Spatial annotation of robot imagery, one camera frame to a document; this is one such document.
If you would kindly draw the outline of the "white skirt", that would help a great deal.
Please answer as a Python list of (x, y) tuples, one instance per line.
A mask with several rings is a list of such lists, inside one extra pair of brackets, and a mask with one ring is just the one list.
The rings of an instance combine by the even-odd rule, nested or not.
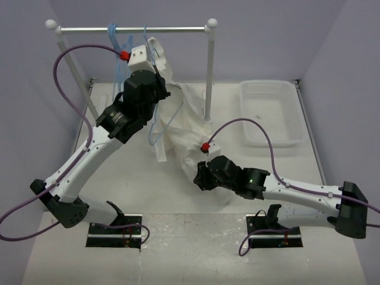
[(193, 179), (197, 174), (197, 163), (205, 158), (200, 147), (213, 134), (211, 125), (202, 120), (205, 98), (190, 84), (173, 82), (173, 71), (162, 45), (154, 37), (147, 43), (160, 75), (166, 81), (166, 88), (171, 92), (154, 108), (148, 142), (155, 149), (158, 162), (165, 162), (166, 152), (173, 150), (187, 180), (199, 189)]

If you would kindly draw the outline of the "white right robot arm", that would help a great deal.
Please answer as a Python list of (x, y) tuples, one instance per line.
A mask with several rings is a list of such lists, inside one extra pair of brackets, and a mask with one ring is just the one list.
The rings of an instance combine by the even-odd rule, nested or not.
[(366, 197), (352, 182), (343, 186), (313, 185), (257, 168), (241, 168), (225, 156), (197, 165), (194, 178), (201, 190), (222, 187), (247, 200), (276, 200), (267, 210), (265, 227), (271, 233), (299, 226), (329, 227), (353, 239), (366, 237)]

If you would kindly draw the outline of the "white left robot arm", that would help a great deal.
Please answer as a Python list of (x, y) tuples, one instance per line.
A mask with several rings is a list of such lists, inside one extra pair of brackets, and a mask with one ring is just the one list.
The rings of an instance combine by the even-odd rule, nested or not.
[(110, 233), (123, 228), (123, 212), (110, 201), (97, 202), (80, 191), (103, 162), (152, 119), (156, 104), (170, 96), (157, 68), (138, 70), (97, 118), (88, 138), (53, 175), (35, 179), (31, 190), (65, 228), (96, 223)]

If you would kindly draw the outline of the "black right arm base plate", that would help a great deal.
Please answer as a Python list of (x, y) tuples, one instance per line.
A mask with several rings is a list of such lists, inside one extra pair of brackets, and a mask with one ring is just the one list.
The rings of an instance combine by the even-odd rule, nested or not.
[(279, 249), (279, 248), (302, 248), (303, 242), (300, 229), (297, 227), (289, 233), (269, 232), (269, 227), (265, 223), (266, 212), (259, 210), (255, 214), (247, 214), (246, 228), (247, 234), (255, 232), (246, 242), (249, 249)]

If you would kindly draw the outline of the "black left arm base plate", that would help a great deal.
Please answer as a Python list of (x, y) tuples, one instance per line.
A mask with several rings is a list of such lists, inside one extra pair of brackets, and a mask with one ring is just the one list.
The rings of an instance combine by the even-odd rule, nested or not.
[(135, 248), (141, 249), (141, 228), (131, 224), (141, 224), (142, 214), (124, 214), (120, 225), (129, 225), (123, 229), (108, 229), (97, 224), (89, 225), (86, 248)]

